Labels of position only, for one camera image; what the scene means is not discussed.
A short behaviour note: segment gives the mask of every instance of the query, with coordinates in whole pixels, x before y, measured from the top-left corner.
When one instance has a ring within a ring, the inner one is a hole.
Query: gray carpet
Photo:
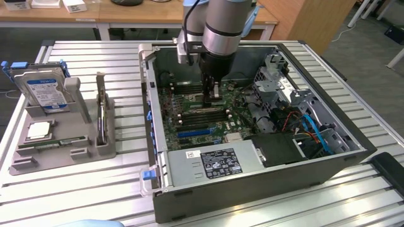
[[[347,29],[355,10],[351,12],[340,32]],[[385,64],[404,48],[384,36],[387,25],[372,18],[359,20],[353,30],[332,42],[323,55],[331,64],[348,78],[348,84],[375,108],[385,121],[404,136],[401,109],[404,106],[404,64],[403,61],[391,70]],[[95,40],[92,29],[55,28],[0,28],[0,60],[33,62],[41,41],[53,40]],[[168,34],[163,29],[137,29],[125,31],[127,40],[167,40],[176,37],[177,29]],[[0,89],[13,89],[5,76],[0,76]],[[0,137],[5,130],[17,99],[8,99],[0,94]]]
[[[339,33],[348,29],[353,13],[355,11],[345,19]],[[375,18],[360,19],[356,27],[343,33],[339,41],[331,43],[323,57],[344,74],[349,86],[404,136],[404,59],[393,69],[385,67],[404,45],[384,35],[387,29],[388,26]]]

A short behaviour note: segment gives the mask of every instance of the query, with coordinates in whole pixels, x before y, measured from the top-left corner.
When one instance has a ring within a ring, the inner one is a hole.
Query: barcode sticker
[[[187,151],[187,158],[193,158],[193,157],[200,157],[201,156],[201,151],[200,150],[192,150]]]

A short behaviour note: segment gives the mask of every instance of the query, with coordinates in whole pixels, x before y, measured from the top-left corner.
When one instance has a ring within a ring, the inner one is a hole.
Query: aluminum extrusion table
[[[139,170],[148,166],[140,74],[139,41],[60,41],[43,46],[36,62],[68,62],[81,80],[84,98],[96,93],[95,73],[105,72],[109,97],[116,100],[113,159],[11,176],[12,147],[27,112],[20,98],[0,144],[0,225],[47,227],[80,219],[109,219],[128,226],[388,226],[403,224],[403,197],[372,165],[343,170],[323,185],[215,211],[177,222],[155,223],[152,198],[139,193]],[[292,54],[323,86],[379,151],[404,162],[404,140],[311,48],[285,41]],[[295,83],[304,81],[291,70]]]

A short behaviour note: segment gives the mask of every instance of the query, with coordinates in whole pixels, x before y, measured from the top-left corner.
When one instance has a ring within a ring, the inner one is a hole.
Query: motherboard
[[[159,90],[168,151],[243,140],[256,130],[243,102],[245,87],[223,83],[223,100],[209,106],[201,89],[201,84],[187,84]]]

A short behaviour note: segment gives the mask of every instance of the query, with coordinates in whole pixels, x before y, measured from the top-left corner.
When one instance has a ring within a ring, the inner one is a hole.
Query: blue hard drive label
[[[209,179],[243,173],[240,162],[232,148],[201,153],[201,160]]]
[[[57,112],[67,106],[67,101],[55,79],[36,79],[27,81],[32,95],[39,104],[51,112]]]

